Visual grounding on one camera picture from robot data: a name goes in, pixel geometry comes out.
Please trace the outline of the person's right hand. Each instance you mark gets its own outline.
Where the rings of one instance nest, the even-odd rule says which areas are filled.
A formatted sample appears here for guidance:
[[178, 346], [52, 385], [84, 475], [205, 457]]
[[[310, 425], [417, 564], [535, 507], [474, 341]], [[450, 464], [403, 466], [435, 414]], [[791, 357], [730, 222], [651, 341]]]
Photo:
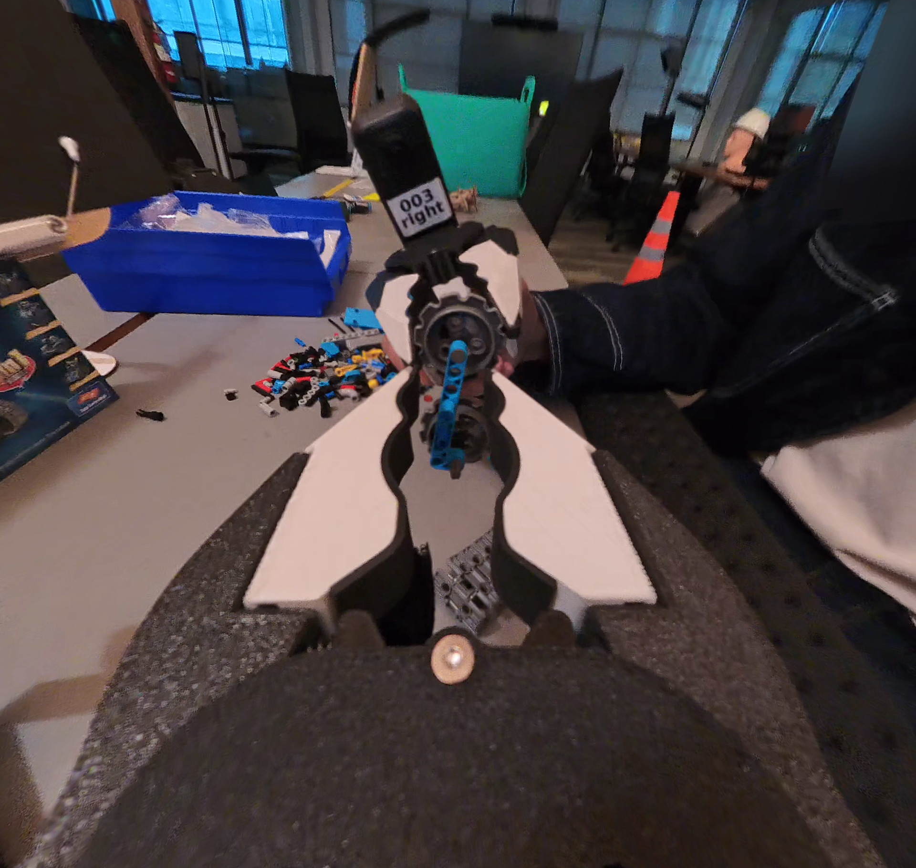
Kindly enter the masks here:
[[536, 300], [525, 282], [520, 284], [520, 317], [516, 335], [507, 339], [499, 353], [495, 371], [506, 378], [543, 378], [550, 359], [546, 328]]

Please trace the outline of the wooden post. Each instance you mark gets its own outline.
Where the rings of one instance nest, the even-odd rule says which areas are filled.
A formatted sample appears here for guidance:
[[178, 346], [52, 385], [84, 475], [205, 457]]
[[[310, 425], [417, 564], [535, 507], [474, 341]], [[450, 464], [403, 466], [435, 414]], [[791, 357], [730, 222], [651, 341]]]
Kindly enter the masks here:
[[167, 81], [168, 72], [164, 67], [165, 61], [160, 56], [164, 48], [157, 36], [157, 29], [147, 0], [111, 0], [111, 3], [116, 18], [129, 27], [146, 65], [171, 104], [170, 85]]

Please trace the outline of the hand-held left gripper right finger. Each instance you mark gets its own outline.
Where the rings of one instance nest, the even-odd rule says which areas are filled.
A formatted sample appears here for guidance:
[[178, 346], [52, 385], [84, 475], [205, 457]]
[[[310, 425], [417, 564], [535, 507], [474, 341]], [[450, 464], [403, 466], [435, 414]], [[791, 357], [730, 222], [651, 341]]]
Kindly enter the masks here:
[[652, 606], [647, 574], [596, 464], [596, 450], [504, 375], [492, 376], [498, 494], [492, 579], [532, 626], [550, 610], [583, 627], [589, 610]]

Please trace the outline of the blue robot kit box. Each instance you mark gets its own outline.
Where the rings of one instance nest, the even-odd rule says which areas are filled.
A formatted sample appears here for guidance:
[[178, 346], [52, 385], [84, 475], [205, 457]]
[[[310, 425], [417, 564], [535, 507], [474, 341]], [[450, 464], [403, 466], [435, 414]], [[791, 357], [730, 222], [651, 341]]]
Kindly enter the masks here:
[[119, 399], [18, 261], [1, 260], [1, 479]]

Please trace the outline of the person's denim jacket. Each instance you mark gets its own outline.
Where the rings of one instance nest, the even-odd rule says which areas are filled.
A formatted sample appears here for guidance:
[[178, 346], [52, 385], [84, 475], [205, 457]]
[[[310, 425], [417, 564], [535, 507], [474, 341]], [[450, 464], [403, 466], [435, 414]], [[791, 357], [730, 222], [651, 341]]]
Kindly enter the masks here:
[[847, 222], [823, 203], [858, 83], [769, 189], [680, 266], [718, 324], [686, 416], [719, 454], [837, 436], [914, 401], [914, 209]]

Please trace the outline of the white plank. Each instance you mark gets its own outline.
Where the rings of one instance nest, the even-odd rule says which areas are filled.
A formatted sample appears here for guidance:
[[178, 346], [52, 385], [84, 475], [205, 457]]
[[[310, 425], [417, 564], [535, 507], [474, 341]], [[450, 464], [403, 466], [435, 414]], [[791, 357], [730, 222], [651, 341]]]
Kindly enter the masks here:
[[47, 256], [101, 238], [111, 225], [112, 210], [96, 209], [66, 218], [45, 215], [1, 223], [1, 256], [23, 259]]

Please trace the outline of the grey toy track belt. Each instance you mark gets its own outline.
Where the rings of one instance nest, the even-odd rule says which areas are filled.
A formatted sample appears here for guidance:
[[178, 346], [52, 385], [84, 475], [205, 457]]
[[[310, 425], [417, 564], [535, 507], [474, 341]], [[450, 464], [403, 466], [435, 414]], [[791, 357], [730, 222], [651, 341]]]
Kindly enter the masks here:
[[434, 576], [434, 587], [444, 608], [465, 630], [480, 636], [504, 608], [491, 570], [492, 530], [450, 557]]

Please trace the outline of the short blue toy beam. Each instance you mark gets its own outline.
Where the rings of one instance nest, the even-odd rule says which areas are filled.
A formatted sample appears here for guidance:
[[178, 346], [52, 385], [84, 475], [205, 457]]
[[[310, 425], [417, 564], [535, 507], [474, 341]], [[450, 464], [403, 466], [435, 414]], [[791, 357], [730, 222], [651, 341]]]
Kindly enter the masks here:
[[459, 411], [468, 358], [467, 344], [454, 339], [448, 348], [443, 373], [439, 409], [436, 411], [429, 435], [429, 463], [437, 471], [461, 477], [466, 462], [466, 435], [459, 427]]

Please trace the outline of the clear plastic bags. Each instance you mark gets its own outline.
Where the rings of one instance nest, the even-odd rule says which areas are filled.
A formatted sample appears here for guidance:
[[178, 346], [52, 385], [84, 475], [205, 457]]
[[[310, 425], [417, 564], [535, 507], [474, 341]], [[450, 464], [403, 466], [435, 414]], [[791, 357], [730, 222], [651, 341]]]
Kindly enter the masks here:
[[222, 234], [308, 241], [328, 267], [343, 240], [343, 232], [327, 220], [305, 220], [285, 214], [269, 215], [251, 209], [217, 208], [209, 202], [184, 206], [176, 193], [153, 198], [113, 230], [168, 231]]

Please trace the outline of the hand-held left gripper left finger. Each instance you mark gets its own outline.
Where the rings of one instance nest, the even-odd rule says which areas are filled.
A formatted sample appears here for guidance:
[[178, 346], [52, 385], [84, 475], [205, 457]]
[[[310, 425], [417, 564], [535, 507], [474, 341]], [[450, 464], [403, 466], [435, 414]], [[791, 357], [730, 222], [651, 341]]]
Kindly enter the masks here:
[[247, 610], [389, 610], [401, 600], [413, 542], [400, 484], [415, 419], [416, 371], [401, 370], [306, 449]]

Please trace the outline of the person's pale trousers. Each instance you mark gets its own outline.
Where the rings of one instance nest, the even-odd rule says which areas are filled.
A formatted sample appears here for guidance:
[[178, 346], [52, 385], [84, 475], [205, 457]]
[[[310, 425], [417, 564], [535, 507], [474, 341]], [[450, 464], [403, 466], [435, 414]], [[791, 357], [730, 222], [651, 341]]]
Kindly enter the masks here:
[[837, 560], [915, 615], [915, 404], [765, 458], [763, 478]]

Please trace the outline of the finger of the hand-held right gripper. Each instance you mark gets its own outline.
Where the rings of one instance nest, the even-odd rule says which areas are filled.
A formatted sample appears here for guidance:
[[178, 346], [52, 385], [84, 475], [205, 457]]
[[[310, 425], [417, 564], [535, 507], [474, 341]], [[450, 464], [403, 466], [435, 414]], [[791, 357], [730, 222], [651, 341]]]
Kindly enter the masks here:
[[459, 254], [458, 271], [464, 286], [459, 304], [498, 317], [487, 324], [504, 338], [518, 338], [523, 320], [518, 258], [494, 241], [483, 241]]
[[416, 283], [417, 273], [402, 274], [388, 280], [375, 310], [375, 317], [385, 334], [385, 351], [401, 366], [409, 366], [413, 362], [409, 309], [410, 291]]

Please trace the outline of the teal fabric tote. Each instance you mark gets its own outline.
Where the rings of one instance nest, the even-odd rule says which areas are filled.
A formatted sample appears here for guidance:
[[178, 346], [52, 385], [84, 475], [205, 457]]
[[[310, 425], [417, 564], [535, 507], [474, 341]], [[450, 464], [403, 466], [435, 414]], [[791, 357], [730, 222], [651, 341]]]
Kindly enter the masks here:
[[421, 110], [448, 190], [475, 187], [485, 198], [521, 198], [535, 77], [526, 77], [519, 97], [508, 98], [414, 89], [404, 66], [397, 70], [401, 92]]

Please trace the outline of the black partition panel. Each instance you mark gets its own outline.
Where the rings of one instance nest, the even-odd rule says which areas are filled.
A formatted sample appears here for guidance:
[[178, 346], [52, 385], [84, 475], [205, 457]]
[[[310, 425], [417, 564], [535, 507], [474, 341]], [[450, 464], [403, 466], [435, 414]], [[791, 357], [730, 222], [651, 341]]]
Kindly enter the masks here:
[[171, 183], [58, 0], [1, 0], [1, 220], [163, 195]]

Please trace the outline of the orange traffic cone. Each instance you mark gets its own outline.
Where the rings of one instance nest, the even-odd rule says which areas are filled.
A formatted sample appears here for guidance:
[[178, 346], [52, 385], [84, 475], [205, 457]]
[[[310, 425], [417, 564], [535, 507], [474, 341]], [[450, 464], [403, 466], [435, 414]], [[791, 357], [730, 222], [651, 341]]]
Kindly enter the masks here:
[[667, 193], [638, 254], [626, 273], [624, 285], [647, 282], [661, 276], [670, 242], [671, 227], [680, 199], [681, 194], [676, 190]]

